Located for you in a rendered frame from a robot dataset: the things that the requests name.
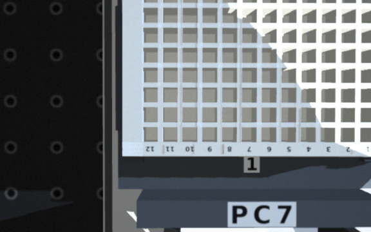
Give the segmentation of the white well plate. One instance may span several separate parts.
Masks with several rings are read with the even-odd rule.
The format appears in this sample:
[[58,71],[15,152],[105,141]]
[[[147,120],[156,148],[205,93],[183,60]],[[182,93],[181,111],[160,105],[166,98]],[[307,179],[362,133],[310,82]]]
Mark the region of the white well plate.
[[122,156],[371,157],[371,0],[122,0]]

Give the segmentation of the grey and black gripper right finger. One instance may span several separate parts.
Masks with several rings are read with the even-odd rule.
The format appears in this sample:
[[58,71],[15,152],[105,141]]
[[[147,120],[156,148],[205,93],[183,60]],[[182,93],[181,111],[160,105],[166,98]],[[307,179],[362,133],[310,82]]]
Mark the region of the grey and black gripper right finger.
[[318,228],[318,232],[360,232],[354,227],[328,227]]

